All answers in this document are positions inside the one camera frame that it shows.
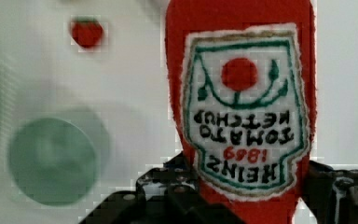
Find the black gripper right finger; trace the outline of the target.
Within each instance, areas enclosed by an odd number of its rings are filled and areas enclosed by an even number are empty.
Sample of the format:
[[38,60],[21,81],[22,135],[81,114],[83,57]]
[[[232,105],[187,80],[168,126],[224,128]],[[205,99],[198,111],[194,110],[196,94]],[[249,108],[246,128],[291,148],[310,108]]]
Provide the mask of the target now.
[[302,200],[318,224],[358,224],[358,169],[310,161]]

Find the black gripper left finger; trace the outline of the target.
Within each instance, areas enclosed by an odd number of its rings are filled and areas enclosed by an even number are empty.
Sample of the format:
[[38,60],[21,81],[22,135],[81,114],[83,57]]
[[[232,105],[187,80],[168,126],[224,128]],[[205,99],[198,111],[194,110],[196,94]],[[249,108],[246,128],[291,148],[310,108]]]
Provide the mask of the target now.
[[141,175],[136,191],[145,199],[143,218],[202,218],[199,178],[183,152]]

